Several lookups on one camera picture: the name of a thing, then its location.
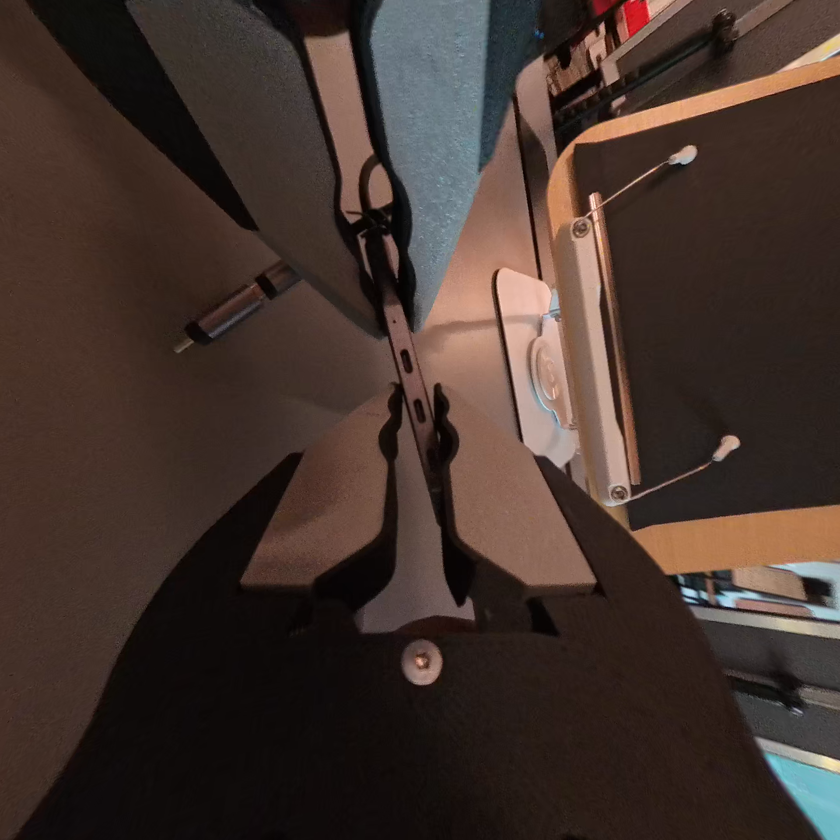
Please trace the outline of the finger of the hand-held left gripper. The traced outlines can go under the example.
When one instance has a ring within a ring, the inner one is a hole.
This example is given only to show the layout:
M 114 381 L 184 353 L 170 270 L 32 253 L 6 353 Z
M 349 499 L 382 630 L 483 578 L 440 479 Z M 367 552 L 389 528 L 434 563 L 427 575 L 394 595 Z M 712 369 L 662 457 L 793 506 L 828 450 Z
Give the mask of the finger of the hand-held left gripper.
M 375 289 L 341 209 L 338 156 L 294 22 L 271 2 L 141 1 L 128 9 L 263 242 L 380 338 Z
M 413 331 L 443 284 L 519 73 L 519 3 L 367 3 L 375 148 Z

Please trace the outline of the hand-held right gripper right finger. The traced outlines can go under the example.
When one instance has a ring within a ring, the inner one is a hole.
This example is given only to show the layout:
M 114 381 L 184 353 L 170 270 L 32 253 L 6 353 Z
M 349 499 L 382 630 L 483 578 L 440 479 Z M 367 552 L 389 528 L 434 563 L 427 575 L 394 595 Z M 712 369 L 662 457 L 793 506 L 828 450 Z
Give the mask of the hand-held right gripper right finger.
M 596 578 L 538 461 L 446 385 L 434 388 L 444 575 L 455 602 L 591 594 Z

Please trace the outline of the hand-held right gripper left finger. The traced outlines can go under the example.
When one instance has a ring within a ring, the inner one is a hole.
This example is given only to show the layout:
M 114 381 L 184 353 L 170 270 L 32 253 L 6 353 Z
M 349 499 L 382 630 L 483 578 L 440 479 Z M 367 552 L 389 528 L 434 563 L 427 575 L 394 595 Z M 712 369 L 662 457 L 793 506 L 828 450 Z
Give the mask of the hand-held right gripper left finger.
M 300 457 L 240 579 L 244 590 L 357 613 L 396 568 L 403 392 L 389 384 Z

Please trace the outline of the grey usb hub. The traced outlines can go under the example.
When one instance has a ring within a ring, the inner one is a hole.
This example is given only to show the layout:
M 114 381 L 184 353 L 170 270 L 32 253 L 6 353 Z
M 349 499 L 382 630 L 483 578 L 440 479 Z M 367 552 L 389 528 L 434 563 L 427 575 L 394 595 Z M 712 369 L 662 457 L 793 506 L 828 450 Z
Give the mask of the grey usb hub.
M 416 451 L 421 463 L 427 493 L 438 525 L 444 523 L 443 478 L 439 465 L 439 440 L 424 376 L 417 358 L 413 333 L 396 287 L 388 235 L 373 227 L 362 236 L 364 255 L 376 288 L 381 319 L 392 350 L 395 369 L 402 387 Z

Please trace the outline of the grey metal hub plug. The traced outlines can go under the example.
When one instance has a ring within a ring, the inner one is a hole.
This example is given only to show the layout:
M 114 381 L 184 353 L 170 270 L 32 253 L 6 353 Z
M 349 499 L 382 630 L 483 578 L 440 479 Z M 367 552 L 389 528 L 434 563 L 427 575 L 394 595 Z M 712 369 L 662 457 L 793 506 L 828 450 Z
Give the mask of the grey metal hub plug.
M 301 276 L 293 268 L 281 260 L 277 261 L 190 320 L 182 331 L 182 338 L 173 347 L 174 353 L 182 354 L 194 345 L 214 343 L 300 281 Z

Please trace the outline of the black bar with knob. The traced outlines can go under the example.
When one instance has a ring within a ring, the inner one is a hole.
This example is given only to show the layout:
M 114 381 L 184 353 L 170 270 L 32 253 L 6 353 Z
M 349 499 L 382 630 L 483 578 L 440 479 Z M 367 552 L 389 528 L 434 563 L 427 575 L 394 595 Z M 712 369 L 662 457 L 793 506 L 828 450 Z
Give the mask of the black bar with knob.
M 722 9 L 710 24 L 683 38 L 654 59 L 643 63 L 622 77 L 622 91 L 634 91 L 650 81 L 669 73 L 697 55 L 722 56 L 729 52 L 738 38 L 737 17 Z

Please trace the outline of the grey framed panel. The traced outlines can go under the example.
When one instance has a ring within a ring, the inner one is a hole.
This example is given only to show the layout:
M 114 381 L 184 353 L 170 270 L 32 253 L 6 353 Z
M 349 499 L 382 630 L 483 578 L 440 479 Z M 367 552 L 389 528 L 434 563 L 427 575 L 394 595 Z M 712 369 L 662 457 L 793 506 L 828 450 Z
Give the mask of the grey framed panel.
M 722 10 L 740 18 L 759 1 L 649 2 L 649 24 L 627 43 L 627 51 L 612 62 L 624 75 L 657 58 L 689 35 L 706 28 Z M 614 103 L 623 116 L 702 93 L 764 77 L 786 67 L 838 35 L 838 1 L 789 2 L 741 37 L 726 56 L 709 57 L 705 51 Z

